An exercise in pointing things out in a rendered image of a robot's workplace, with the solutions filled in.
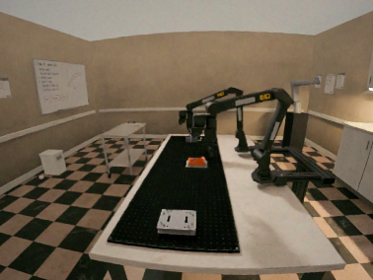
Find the orange tube rack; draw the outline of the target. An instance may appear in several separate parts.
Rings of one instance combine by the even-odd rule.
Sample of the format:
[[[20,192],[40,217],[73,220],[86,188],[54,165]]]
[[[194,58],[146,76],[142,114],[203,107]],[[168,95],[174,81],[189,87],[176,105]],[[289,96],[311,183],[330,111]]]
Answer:
[[[205,158],[195,158],[195,161],[191,161],[193,158],[188,158],[188,165],[191,166],[205,166]]]

